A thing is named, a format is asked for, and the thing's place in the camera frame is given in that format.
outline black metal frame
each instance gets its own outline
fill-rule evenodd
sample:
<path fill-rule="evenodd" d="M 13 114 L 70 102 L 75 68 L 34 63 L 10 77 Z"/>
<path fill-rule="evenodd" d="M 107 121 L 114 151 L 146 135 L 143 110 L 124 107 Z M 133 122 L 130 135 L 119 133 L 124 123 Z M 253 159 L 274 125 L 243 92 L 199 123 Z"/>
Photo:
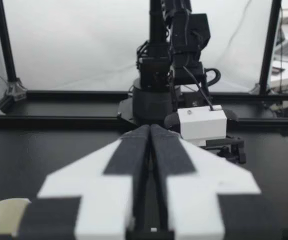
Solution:
<path fill-rule="evenodd" d="M 272 52 L 274 48 L 274 39 L 276 36 L 279 10 L 281 6 L 281 0 L 272 0 L 272 10 L 269 18 L 269 27 L 266 38 L 266 46 L 263 56 L 263 65 L 261 69 L 261 75 L 259 80 L 260 91 L 259 94 L 248 94 L 248 93 L 211 93 L 212 99 L 214 103 L 236 103 L 236 102 L 245 102 L 245 103 L 262 103 L 262 102 L 281 102 L 288 101 L 288 94 L 274 94 L 269 95 L 267 92 L 268 85 L 268 76 L 269 70 L 272 60 Z M 4 11 L 3 0 L 0 0 L 0 42 L 3 50 L 4 62 L 6 66 L 7 76 L 9 82 L 14 82 L 17 79 L 15 64 L 12 55 L 10 37 L 7 27 L 7 21 Z M 109 91 L 28 91 L 27 92 L 27 101 L 121 101 L 128 97 L 127 92 L 109 92 Z M 4 99 L 2 102 L 5 104 L 5 101 L 12 101 L 9 97 Z M 125 127 L 125 123 L 116 123 L 118 121 L 117 118 L 93 118 L 93 117 L 79 117 L 76 118 L 71 117 L 48 117 L 48 116 L 40 116 L 40 117 L 31 117 L 31 116 L 10 116 L 3 117 L 0 116 L 0 123 L 3 122 L 3 125 L 11 126 L 12 123 L 14 125 L 32 125 L 35 120 L 40 120 L 38 125 L 44 125 L 47 128 L 56 128 L 58 126 L 65 127 L 66 124 L 69 124 L 71 127 L 71 121 L 77 121 L 80 123 L 79 127 L 84 126 L 83 123 L 88 122 L 88 126 L 98 124 L 105 124 L 105 127 L 114 126 L 114 127 Z M 235 126 L 240 127 L 288 127 L 288 119 L 287 118 L 272 118 L 272 119 L 260 119 L 260 118 L 245 118 L 240 119 L 238 124 Z"/>
<path fill-rule="evenodd" d="M 212 100 L 216 104 L 221 103 L 279 103 L 288 101 L 288 94 L 268 95 L 267 85 L 272 60 L 274 39 L 278 24 L 278 15 L 281 0 L 272 0 L 272 11 L 270 14 L 269 28 L 266 39 L 266 46 L 263 56 L 263 66 L 260 75 L 260 91 L 257 95 L 248 93 L 211 93 Z M 0 42 L 3 51 L 5 67 L 9 82 L 17 80 L 15 64 L 12 55 L 7 21 L 4 12 L 3 0 L 0 0 Z M 119 102 L 128 97 L 124 91 L 28 91 L 26 101 L 38 102 Z M 6 96 L 0 101 L 0 109 L 16 104 L 12 97 Z M 0 115 L 0 129 L 14 130 L 96 130 L 113 129 L 121 132 L 134 129 L 135 126 L 121 121 L 116 117 L 81 117 L 81 116 L 19 116 Z M 254 130 L 275 131 L 276 129 L 288 129 L 288 118 L 240 118 L 238 121 L 230 121 L 228 130 Z M 171 240 L 174 239 L 173 232 L 128 232 L 128 240 Z"/>

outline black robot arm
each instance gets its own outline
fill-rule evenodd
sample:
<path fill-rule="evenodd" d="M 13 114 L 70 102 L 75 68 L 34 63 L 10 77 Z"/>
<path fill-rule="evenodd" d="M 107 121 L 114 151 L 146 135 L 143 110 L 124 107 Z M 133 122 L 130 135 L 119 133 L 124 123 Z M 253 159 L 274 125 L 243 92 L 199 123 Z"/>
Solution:
<path fill-rule="evenodd" d="M 195 79 L 206 85 L 200 57 L 211 38 L 207 15 L 192 14 L 190 0 L 161 0 L 161 9 L 170 32 L 168 52 L 174 85 L 196 84 Z"/>

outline black table surface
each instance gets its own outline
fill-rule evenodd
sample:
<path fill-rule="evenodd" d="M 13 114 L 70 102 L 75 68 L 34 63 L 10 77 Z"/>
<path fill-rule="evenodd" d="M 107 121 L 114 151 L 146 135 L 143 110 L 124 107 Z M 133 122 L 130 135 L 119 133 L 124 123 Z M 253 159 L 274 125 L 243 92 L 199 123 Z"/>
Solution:
<path fill-rule="evenodd" d="M 107 104 L 105 114 L 114 116 L 116 103 L 105 104 Z M 38 102 L 30 106 L 21 103 L 13 107 L 9 115 L 40 116 L 56 113 L 50 105 L 41 106 Z M 88 109 L 88 114 L 91 116 L 97 115 L 98 113 L 94 112 L 95 108 L 100 106 L 76 104 L 75 113 L 72 115 L 76 115 L 78 111 L 85 113 L 83 109 Z M 270 111 L 264 110 L 261 113 L 254 105 L 233 105 L 232 108 L 239 109 L 237 114 L 240 116 L 272 117 Z M 58 109 L 67 116 L 64 107 Z M 0 200 L 34 198 L 47 174 L 115 141 L 121 134 L 118 130 L 100 129 L 83 131 L 0 129 Z M 282 228 L 288 231 L 288 137 L 282 136 L 278 131 L 235 131 L 230 134 L 245 140 L 247 163 L 243 168 L 253 173 L 263 195 L 275 208 Z M 154 194 L 148 194 L 147 197 L 154 198 Z M 154 222 L 152 215 L 147 217 Z"/>

